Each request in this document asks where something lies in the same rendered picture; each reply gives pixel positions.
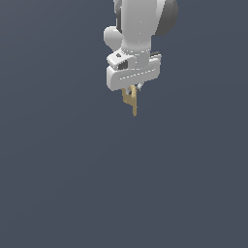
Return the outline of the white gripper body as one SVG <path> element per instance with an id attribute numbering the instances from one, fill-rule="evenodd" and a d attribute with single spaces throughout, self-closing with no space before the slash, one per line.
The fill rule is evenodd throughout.
<path id="1" fill-rule="evenodd" d="M 159 51 L 152 52 L 148 64 L 141 68 L 134 54 L 116 50 L 107 57 L 107 87 L 114 91 L 157 78 L 160 74 L 161 57 Z"/>

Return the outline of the tan wooden object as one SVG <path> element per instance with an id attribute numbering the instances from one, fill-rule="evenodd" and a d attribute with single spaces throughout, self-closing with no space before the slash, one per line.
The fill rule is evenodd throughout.
<path id="1" fill-rule="evenodd" d="M 133 108 L 133 116 L 137 115 L 137 88 L 134 85 L 129 86 L 128 88 L 130 88 L 132 90 L 132 94 L 131 95 L 127 95 L 126 94 L 126 89 L 122 88 L 122 98 L 123 98 L 123 102 L 125 104 L 130 105 Z"/>

